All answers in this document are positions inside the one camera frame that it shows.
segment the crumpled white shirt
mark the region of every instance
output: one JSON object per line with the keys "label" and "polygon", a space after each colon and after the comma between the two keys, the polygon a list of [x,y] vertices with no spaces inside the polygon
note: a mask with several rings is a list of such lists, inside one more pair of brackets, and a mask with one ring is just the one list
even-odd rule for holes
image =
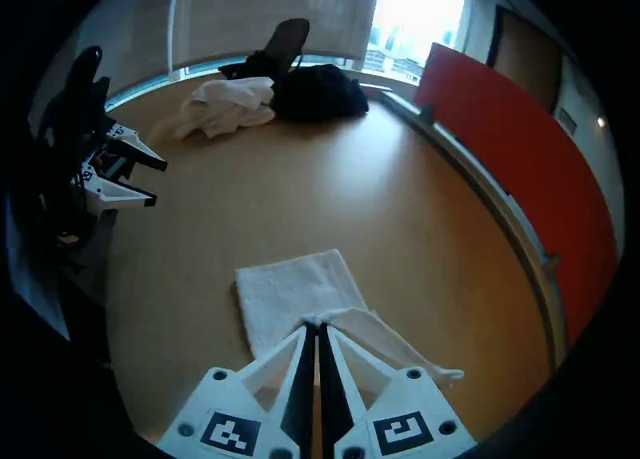
{"label": "crumpled white shirt", "polygon": [[271,121],[275,112],[268,104],[274,96],[273,83],[270,78],[213,79],[202,83],[180,106],[174,137],[183,139],[202,130],[211,139],[232,133],[239,126]]}

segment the table surface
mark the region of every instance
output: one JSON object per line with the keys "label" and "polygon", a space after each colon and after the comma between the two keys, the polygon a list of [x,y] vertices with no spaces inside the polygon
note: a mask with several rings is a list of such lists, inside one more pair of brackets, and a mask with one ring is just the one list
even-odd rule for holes
{"label": "table surface", "polygon": [[131,183],[158,204],[119,214],[110,249],[110,350],[141,435],[159,438],[210,367],[252,360],[237,268],[331,248],[390,327],[427,359],[465,370],[443,393],[476,440],[548,378],[534,295],[500,227],[384,106],[176,142],[170,115],[193,84],[163,89],[112,111],[169,162],[165,173],[135,168]]}

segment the red partition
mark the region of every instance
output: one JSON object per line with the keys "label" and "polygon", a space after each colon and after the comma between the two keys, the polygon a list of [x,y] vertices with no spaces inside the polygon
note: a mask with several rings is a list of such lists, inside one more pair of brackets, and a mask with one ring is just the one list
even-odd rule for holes
{"label": "red partition", "polygon": [[434,44],[414,103],[457,136],[513,195],[547,253],[570,345],[593,317],[617,265],[602,192],[565,131],[526,91],[493,69]]}

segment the roller blind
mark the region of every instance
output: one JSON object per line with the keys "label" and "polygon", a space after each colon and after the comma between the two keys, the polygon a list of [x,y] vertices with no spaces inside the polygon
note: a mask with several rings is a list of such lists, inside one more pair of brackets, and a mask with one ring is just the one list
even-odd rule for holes
{"label": "roller blind", "polygon": [[110,94],[167,74],[170,0],[102,0],[78,28],[76,54],[94,44],[103,55],[97,76],[111,77]]}
{"label": "roller blind", "polygon": [[306,18],[303,52],[364,58],[376,0],[177,0],[172,66],[249,54],[264,47],[275,27]]}

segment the white cloth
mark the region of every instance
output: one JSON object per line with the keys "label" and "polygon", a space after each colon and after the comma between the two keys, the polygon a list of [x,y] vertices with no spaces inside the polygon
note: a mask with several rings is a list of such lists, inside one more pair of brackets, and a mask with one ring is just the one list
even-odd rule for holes
{"label": "white cloth", "polygon": [[369,311],[336,249],[290,261],[238,269],[236,286],[251,352],[267,353],[303,322],[323,322],[357,339],[398,369],[420,365],[439,385],[464,375],[427,361]]}
{"label": "white cloth", "polygon": [[232,133],[239,126],[271,121],[275,112],[268,104],[274,96],[273,84],[270,78],[213,79],[202,83],[180,106],[174,137],[182,139],[200,129],[211,139]]}

